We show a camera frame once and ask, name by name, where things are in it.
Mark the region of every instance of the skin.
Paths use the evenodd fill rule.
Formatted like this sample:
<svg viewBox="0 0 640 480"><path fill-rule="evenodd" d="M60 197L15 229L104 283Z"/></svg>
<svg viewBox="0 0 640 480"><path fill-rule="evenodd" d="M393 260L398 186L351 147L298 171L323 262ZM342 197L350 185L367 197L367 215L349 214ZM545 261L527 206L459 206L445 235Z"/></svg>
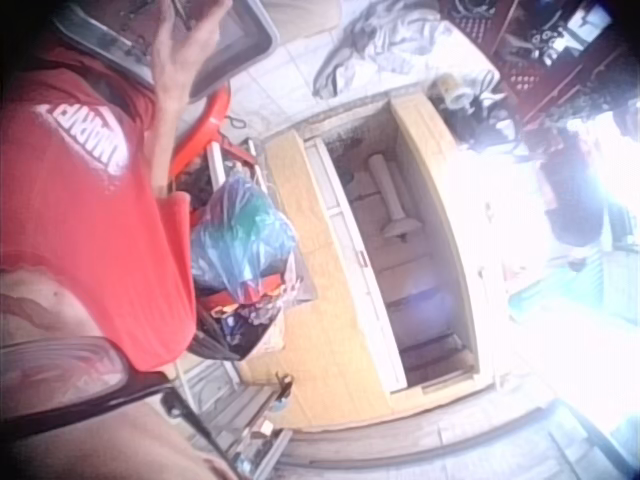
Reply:
<svg viewBox="0 0 640 480"><path fill-rule="evenodd" d="M172 39L175 13L162 0L153 48L156 88L154 123L145 137L149 181L157 197L167 195L178 121L204 61L213 53L220 21L231 0L219 0L182 42ZM44 270L0 274L0 299L11 303L0 319L2 345L54 337L101 335L82 302ZM196 452L147 403L32 437L17 445L21 464L36 466L34 478L211 479L234 478L224 464Z"/></svg>

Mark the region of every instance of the plastic bag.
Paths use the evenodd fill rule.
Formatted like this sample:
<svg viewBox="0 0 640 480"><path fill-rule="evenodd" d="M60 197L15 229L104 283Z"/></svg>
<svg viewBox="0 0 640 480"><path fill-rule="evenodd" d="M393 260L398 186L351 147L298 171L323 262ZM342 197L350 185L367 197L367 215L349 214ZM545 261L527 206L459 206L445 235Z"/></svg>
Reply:
<svg viewBox="0 0 640 480"><path fill-rule="evenodd" d="M296 244L271 199L235 173L213 193L191 234L191 271L198 287L227 290L238 303L264 293L261 278L284 271Z"/></svg>

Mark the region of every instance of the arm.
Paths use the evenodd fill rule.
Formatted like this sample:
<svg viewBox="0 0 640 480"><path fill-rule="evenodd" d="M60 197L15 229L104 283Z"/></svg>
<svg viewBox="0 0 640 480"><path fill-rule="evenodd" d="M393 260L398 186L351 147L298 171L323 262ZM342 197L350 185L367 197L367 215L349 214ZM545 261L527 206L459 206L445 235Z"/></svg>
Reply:
<svg viewBox="0 0 640 480"><path fill-rule="evenodd" d="M193 81L213 53L220 37L220 21L231 0L218 0L209 13L180 43L172 38L175 12L171 0L160 3L160 24L153 44L152 72L156 111L145 153L151 162L151 187L156 196L166 195L171 156L178 121L189 101Z"/></svg>

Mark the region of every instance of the red t-shirt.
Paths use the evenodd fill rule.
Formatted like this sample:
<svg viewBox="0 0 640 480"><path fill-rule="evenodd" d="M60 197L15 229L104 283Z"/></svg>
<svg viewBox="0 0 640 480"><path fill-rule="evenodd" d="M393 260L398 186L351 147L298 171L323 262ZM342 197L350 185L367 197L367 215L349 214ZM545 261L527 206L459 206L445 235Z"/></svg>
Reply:
<svg viewBox="0 0 640 480"><path fill-rule="evenodd" d="M195 332L189 198L153 195L144 92L73 50L47 58L77 68L21 74L2 112L1 267L44 267L138 369L157 369ZM78 70L108 78L127 107Z"/></svg>

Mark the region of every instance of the white logo on shirt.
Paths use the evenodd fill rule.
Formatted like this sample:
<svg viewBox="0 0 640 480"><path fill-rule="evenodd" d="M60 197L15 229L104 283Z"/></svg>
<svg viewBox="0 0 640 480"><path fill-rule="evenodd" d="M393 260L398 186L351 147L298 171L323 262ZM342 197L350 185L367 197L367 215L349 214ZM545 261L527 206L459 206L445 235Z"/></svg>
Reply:
<svg viewBox="0 0 640 480"><path fill-rule="evenodd" d="M124 172L129 162L127 141L118 121L107 107L61 104L37 110L55 120L65 138L104 166L112 175Z"/></svg>

